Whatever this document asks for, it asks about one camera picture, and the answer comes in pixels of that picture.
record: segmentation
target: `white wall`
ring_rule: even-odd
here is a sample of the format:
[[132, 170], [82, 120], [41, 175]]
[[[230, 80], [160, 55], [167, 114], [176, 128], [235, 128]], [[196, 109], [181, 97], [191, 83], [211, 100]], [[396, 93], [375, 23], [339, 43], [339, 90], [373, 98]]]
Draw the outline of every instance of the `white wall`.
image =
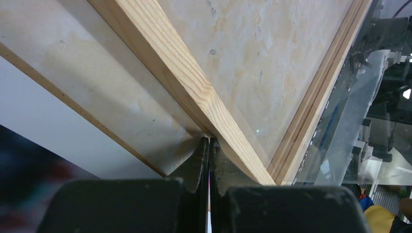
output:
[[2, 57], [0, 124], [100, 178], [160, 178]]

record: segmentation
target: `wooden frame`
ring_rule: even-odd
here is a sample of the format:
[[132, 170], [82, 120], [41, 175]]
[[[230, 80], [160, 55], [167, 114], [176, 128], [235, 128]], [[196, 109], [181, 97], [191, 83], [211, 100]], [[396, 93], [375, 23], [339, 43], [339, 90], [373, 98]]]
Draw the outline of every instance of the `wooden frame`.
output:
[[[275, 182], [285, 184], [285, 181], [291, 181], [296, 174], [304, 150], [340, 72], [343, 59], [361, 26], [371, 1], [353, 1], [276, 155], [269, 164], [269, 168], [266, 168], [157, 1], [88, 0], [199, 128], [206, 134], [217, 137], [228, 157], [249, 176], [265, 185], [275, 185]], [[65, 95], [55, 84], [31, 67], [32, 64], [26, 63], [18, 56], [18, 53], [15, 54], [1, 43], [0, 52], [13, 65], [151, 169], [165, 175], [75, 100]]]
[[237, 166], [260, 184], [275, 184], [157, 1], [88, 1]]
[[290, 184], [304, 158], [332, 87], [372, 0], [354, 0], [292, 120], [269, 172], [277, 185]]

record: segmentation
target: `plywood panel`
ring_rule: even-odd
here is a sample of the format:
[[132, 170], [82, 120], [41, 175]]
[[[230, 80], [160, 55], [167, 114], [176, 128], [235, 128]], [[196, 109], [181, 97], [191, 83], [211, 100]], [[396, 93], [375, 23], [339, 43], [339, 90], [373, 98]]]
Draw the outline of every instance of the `plywood panel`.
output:
[[86, 0], [4, 0], [0, 22], [1, 43], [162, 172], [203, 136]]
[[0, 70], [2, 126], [101, 179], [160, 178], [2, 57]]
[[266, 167], [352, 0], [159, 0]]

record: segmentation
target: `transparent plastic sheet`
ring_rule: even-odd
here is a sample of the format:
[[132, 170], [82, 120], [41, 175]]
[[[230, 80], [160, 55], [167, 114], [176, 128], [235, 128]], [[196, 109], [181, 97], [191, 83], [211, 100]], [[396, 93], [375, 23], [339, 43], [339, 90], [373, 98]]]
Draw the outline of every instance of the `transparent plastic sheet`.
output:
[[[390, 11], [379, 4], [377, 9]], [[411, 20], [385, 14], [374, 12], [379, 18], [366, 22], [373, 33], [360, 37], [379, 35], [374, 50], [388, 50], [371, 53], [372, 66], [360, 67], [352, 77], [346, 58], [296, 184], [412, 185]]]
[[340, 185], [381, 77], [385, 51], [370, 55], [372, 68], [351, 76], [346, 61], [296, 175], [296, 182]]

